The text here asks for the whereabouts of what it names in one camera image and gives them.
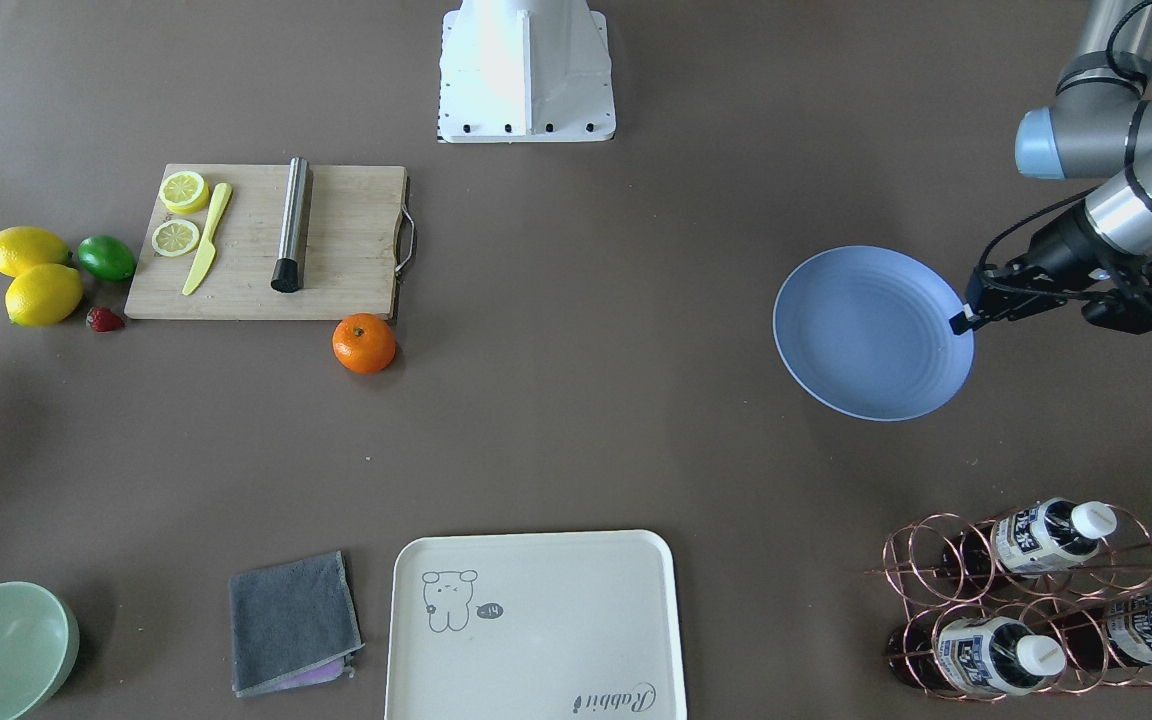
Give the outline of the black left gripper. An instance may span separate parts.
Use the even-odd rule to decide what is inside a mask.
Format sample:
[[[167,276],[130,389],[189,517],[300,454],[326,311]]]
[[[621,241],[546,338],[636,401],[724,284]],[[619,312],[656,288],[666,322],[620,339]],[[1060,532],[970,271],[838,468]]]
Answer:
[[[1046,210],[1059,215],[1030,237],[1025,252],[1001,264],[990,260],[998,243],[1041,218],[1037,211],[984,247],[972,272],[972,305],[952,316],[952,333],[1020,323],[1069,304],[1082,306],[1085,323],[1097,327],[1152,332],[1152,249],[1123,252],[1111,247],[1079,205]]]

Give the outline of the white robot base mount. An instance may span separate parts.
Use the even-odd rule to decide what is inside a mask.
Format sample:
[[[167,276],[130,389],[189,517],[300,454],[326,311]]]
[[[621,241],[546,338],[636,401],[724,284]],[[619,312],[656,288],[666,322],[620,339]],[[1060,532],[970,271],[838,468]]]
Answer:
[[[616,135],[608,23],[585,1],[463,1],[444,14],[440,50],[440,142]]]

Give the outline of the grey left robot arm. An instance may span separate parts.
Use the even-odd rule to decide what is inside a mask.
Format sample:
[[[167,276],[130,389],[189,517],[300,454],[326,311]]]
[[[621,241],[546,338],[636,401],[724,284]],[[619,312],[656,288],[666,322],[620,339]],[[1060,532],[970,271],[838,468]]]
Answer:
[[[1058,202],[1024,253],[982,253],[955,334],[1076,302],[1097,327],[1152,331],[1152,1],[1093,1],[1049,105],[1021,119],[1014,156],[1030,179],[1096,179]]]

